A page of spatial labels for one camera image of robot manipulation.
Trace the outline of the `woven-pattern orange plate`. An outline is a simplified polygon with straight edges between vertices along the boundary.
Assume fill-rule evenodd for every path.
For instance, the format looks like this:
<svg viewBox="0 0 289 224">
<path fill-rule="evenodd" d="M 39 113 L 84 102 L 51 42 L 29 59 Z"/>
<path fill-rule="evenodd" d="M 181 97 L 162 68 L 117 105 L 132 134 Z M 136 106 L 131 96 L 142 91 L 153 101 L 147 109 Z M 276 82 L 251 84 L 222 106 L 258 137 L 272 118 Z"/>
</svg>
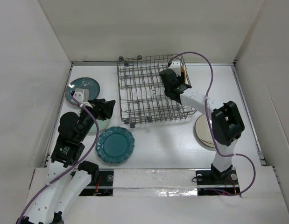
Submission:
<svg viewBox="0 0 289 224">
<path fill-rule="evenodd" d="M 183 66 L 180 67 L 180 73 L 181 73 L 181 82 L 185 84 L 186 83 L 186 70 Z"/>
</svg>

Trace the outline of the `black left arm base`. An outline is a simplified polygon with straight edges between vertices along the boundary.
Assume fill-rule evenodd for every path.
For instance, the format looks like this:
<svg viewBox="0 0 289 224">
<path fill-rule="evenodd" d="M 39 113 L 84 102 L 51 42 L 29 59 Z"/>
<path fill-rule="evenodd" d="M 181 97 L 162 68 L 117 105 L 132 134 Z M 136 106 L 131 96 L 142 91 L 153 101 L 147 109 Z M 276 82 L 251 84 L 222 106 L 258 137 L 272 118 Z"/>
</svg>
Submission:
<svg viewBox="0 0 289 224">
<path fill-rule="evenodd" d="M 112 196 L 113 195 L 113 169 L 101 169 L 97 181 L 92 181 L 80 193 L 80 196 Z"/>
</svg>

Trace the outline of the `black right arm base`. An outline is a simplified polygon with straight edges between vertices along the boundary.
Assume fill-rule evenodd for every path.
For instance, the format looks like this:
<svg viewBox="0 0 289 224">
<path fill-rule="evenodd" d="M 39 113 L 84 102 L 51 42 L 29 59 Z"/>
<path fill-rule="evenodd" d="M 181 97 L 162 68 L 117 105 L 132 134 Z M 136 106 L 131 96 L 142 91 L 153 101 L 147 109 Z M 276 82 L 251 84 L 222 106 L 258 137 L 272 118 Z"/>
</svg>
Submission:
<svg viewBox="0 0 289 224">
<path fill-rule="evenodd" d="M 229 185 L 238 187 L 239 185 L 238 178 L 234 170 L 225 175 L 218 175 L 211 170 L 196 170 L 192 181 L 197 183 L 199 186 L 209 187 L 224 187 Z"/>
</svg>

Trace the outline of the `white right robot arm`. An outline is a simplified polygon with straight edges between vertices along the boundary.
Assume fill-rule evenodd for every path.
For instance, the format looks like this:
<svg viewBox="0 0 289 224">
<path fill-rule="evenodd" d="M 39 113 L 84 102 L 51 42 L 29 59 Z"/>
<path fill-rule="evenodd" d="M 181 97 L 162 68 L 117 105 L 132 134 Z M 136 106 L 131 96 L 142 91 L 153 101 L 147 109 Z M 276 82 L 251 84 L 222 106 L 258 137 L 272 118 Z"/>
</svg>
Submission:
<svg viewBox="0 0 289 224">
<path fill-rule="evenodd" d="M 237 104 L 233 101 L 223 103 L 199 93 L 172 69 L 165 69 L 159 74 L 167 97 L 204 114 L 210 122 L 216 149 L 210 176 L 213 182 L 222 183 L 233 168 L 235 144 L 245 129 Z"/>
</svg>

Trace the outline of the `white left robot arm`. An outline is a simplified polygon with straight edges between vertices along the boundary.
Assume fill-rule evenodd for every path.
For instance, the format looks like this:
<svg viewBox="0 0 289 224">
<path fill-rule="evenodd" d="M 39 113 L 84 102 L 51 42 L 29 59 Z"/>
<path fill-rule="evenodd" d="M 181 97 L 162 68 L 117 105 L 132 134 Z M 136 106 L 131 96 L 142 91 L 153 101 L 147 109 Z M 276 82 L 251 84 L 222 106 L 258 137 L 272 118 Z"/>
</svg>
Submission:
<svg viewBox="0 0 289 224">
<path fill-rule="evenodd" d="M 51 153 L 45 185 L 28 202 L 19 224 L 62 224 L 75 200 L 89 184 L 99 180 L 97 164 L 86 161 L 83 141 L 99 120 L 110 119 L 116 101 L 94 99 L 78 103 L 81 113 L 67 112 L 60 118 L 59 136 Z"/>
</svg>

